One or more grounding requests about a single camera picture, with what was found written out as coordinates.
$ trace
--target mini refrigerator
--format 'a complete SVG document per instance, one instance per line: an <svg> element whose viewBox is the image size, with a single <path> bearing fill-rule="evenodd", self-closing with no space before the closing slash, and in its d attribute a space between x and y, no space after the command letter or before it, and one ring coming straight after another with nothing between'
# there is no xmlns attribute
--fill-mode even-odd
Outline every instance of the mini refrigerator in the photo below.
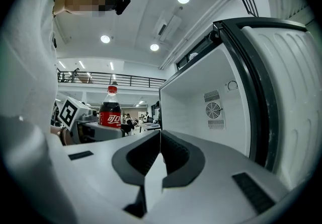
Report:
<svg viewBox="0 0 322 224"><path fill-rule="evenodd" d="M163 130L229 146L296 187L321 149L321 49L273 18L217 21L209 39L160 87Z"/></svg>

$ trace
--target cap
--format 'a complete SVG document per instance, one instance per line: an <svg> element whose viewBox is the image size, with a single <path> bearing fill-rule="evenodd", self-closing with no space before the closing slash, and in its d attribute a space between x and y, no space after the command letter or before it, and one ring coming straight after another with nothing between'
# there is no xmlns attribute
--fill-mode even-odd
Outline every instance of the cap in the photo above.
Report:
<svg viewBox="0 0 322 224"><path fill-rule="evenodd" d="M117 93L117 87L109 86L107 91L110 92L110 93Z"/></svg>

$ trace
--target coca-cola bottle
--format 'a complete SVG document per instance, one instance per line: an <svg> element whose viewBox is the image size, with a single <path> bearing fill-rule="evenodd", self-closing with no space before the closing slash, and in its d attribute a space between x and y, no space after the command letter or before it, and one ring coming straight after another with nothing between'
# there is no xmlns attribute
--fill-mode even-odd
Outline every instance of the coca-cola bottle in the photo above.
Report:
<svg viewBox="0 0 322 224"><path fill-rule="evenodd" d="M117 88L108 87L108 94L101 104L100 125L121 128L121 107L116 98Z"/></svg>

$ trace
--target fan grille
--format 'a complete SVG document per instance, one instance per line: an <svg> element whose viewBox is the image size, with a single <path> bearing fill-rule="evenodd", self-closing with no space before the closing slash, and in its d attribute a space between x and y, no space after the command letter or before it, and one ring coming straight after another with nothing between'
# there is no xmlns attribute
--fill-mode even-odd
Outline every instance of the fan grille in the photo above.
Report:
<svg viewBox="0 0 322 224"><path fill-rule="evenodd" d="M206 113L210 118L217 118L220 115L221 108L217 103L209 103L206 107Z"/></svg>

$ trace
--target red label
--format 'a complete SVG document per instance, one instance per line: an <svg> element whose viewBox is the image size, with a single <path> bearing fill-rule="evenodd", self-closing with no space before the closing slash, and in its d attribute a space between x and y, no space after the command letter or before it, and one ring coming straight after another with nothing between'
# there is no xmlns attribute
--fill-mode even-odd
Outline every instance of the red label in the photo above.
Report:
<svg viewBox="0 0 322 224"><path fill-rule="evenodd" d="M121 129L121 112L100 112L100 125Z"/></svg>

